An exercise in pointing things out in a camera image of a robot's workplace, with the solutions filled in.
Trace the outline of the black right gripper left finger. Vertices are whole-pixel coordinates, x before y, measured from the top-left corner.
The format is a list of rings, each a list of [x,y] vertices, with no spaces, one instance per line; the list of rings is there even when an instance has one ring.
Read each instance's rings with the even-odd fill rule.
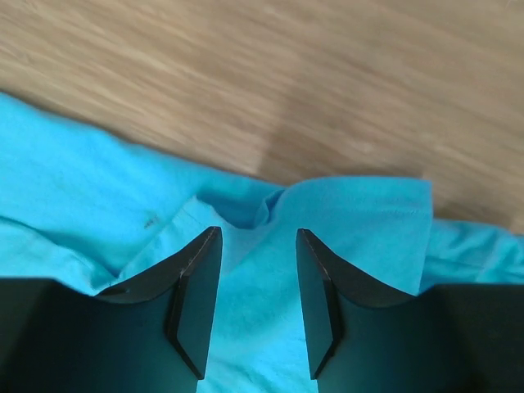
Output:
[[[1,281],[4,392],[194,392],[205,376],[222,233],[87,296],[44,278]]]

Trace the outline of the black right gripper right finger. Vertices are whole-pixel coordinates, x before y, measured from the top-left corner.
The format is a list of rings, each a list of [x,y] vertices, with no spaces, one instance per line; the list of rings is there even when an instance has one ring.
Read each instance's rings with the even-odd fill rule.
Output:
[[[296,234],[309,372],[321,392],[520,392],[523,288],[445,284],[411,296]]]

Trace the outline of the teal t shirt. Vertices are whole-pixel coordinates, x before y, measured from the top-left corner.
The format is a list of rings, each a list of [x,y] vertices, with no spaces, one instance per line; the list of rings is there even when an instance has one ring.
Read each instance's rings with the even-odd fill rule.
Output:
[[[306,228],[411,294],[446,282],[522,283],[523,238],[437,219],[431,184],[343,176],[290,187],[124,142],[1,97],[1,274],[94,295],[210,226],[223,264],[201,392],[314,392],[296,274]]]

